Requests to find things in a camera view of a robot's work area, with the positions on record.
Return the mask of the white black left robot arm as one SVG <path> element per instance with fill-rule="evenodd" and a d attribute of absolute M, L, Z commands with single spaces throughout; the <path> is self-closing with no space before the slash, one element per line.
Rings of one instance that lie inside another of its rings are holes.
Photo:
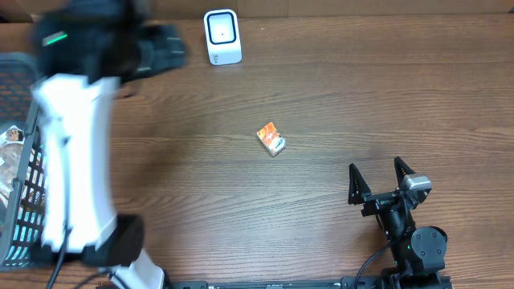
<path fill-rule="evenodd" d="M 112 106 L 124 83 L 182 67 L 171 26 L 149 25 L 146 1 L 70 1 L 43 14 L 33 44 L 41 79 L 45 212 L 30 259 L 60 269 L 80 261 L 119 288 L 170 288 L 143 247 L 144 224 L 118 214 L 108 172 Z"/>

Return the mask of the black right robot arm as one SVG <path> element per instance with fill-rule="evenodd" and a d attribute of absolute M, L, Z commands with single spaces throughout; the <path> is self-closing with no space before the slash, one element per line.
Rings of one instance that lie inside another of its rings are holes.
<path fill-rule="evenodd" d="M 441 276 L 445 268 L 448 237 L 437 226 L 417 227 L 412 210 L 422 204 L 432 189 L 429 177 L 413 171 L 400 157 L 394 158 L 396 189 L 372 193 L 359 169 L 349 165 L 350 205 L 362 205 L 361 215 L 374 216 L 387 243 L 372 254 L 354 277 L 341 278 L 342 288 L 451 288 L 451 278 Z M 377 276 L 365 276 L 368 265 L 390 251 L 394 266 Z"/>

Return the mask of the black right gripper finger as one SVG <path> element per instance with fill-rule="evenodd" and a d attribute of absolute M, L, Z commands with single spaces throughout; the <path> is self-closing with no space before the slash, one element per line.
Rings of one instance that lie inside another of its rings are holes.
<path fill-rule="evenodd" d="M 399 185 L 402 183 L 405 176 L 415 174 L 415 171 L 413 171 L 400 157 L 394 158 L 394 168 Z"/>
<path fill-rule="evenodd" d="M 350 205 L 359 205 L 365 202 L 372 194 L 370 188 L 354 163 L 349 165 L 349 197 Z"/>

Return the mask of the beige brown cookie pouch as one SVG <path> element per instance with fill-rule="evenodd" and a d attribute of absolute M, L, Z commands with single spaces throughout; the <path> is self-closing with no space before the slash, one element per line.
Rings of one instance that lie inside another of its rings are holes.
<path fill-rule="evenodd" d="M 1 133 L 1 228 L 6 220 L 10 194 L 14 191 L 13 180 L 18 176 L 24 140 L 23 130 L 16 125 Z"/>

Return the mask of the small orange snack packet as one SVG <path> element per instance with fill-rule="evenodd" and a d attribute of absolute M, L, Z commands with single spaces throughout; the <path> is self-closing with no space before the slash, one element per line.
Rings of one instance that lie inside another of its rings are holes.
<path fill-rule="evenodd" d="M 256 135 L 266 150 L 273 157 L 281 153 L 286 148 L 286 140 L 278 132 L 273 122 L 269 122 L 264 125 Z"/>

